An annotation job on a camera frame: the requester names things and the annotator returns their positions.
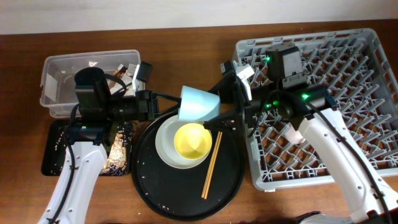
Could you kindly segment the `pink plastic cup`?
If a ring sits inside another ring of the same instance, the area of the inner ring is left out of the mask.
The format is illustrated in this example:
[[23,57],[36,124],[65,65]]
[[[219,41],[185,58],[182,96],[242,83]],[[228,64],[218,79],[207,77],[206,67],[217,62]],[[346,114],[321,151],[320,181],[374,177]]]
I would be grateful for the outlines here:
[[306,141],[306,139],[301,135],[299,131],[296,131],[292,126],[292,123],[288,123],[288,129],[284,134],[286,140],[293,144],[301,144]]

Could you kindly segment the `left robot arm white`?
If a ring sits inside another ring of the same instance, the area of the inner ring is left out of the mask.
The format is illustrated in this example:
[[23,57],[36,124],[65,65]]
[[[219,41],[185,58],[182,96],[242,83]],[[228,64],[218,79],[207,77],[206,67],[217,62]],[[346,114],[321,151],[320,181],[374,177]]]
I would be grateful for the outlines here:
[[78,104],[63,131],[66,146],[63,168],[40,223],[83,223],[96,180],[112,145],[113,124],[153,121],[163,114],[158,98],[176,102],[168,112],[179,108],[181,99],[150,90],[127,96],[126,84],[98,67],[87,67],[75,75]]

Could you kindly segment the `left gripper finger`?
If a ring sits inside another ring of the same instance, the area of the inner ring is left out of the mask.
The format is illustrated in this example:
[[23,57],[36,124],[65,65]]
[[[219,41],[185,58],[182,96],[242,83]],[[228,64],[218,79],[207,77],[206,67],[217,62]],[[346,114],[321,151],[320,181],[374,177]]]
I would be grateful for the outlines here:
[[164,112],[157,114],[156,119],[160,119],[160,118],[163,118],[164,116],[166,116],[166,115],[168,115],[170,113],[174,113],[174,112],[178,111],[179,108],[180,108],[180,105],[172,106],[169,109],[165,110]]
[[161,97],[161,98],[165,98],[165,99],[167,99],[167,100],[174,101],[174,102],[176,102],[176,104],[178,104],[178,105],[181,103],[181,100],[182,100],[182,99],[179,98],[179,97],[167,95],[167,94],[165,94],[165,93],[155,92],[155,95],[156,95],[157,97]]

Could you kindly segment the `blue plastic cup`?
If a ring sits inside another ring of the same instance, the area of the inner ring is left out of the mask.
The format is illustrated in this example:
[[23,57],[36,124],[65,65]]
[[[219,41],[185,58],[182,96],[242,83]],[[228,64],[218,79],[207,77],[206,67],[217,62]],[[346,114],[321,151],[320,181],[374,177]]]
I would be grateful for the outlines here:
[[209,121],[220,114],[221,100],[216,94],[183,86],[178,119],[183,121]]

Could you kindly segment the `yellow bowl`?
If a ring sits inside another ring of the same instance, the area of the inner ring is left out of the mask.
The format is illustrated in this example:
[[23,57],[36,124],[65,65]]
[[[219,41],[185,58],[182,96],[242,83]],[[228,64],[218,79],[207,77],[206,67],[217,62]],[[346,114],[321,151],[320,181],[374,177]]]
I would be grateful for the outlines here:
[[209,153],[212,141],[210,131],[202,124],[188,123],[175,133],[174,147],[183,158],[197,160]]

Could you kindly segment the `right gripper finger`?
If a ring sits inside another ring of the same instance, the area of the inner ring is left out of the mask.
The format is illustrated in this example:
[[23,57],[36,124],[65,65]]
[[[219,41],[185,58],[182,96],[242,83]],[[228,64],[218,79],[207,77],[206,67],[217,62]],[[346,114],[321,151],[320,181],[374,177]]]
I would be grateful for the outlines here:
[[208,93],[216,94],[220,97],[222,103],[233,103],[235,92],[235,72],[226,72],[223,74],[222,79],[210,90]]
[[236,110],[229,110],[209,121],[204,122],[205,129],[216,131],[236,131],[241,124],[241,114]]

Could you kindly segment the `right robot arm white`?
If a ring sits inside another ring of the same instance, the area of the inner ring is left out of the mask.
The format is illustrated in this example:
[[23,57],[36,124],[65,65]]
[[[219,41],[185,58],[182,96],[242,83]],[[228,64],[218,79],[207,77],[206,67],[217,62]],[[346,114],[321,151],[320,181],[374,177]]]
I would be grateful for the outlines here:
[[271,83],[257,88],[245,83],[255,74],[252,66],[230,60],[221,64],[223,77],[210,93],[219,93],[221,101],[234,103],[234,108],[205,122],[205,128],[250,138],[261,116],[277,110],[320,156],[354,223],[397,223],[397,192],[361,152],[329,91],[308,83],[299,48],[273,45],[264,60]]

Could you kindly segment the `brown snack wrapper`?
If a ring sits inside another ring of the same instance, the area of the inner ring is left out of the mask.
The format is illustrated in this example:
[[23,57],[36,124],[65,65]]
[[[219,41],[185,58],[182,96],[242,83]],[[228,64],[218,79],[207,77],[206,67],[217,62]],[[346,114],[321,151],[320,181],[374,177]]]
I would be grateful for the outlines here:
[[127,67],[123,64],[120,64],[118,68],[113,72],[113,76],[119,79],[122,79],[127,72]]

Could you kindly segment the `white napkin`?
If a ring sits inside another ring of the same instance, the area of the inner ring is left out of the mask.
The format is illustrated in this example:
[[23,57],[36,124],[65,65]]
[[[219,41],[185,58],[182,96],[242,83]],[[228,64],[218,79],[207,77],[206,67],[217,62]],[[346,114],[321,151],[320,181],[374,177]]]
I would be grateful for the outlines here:
[[121,79],[127,87],[125,96],[135,96],[137,91],[144,90],[145,83],[137,79],[140,65],[129,64],[127,66],[127,72]]

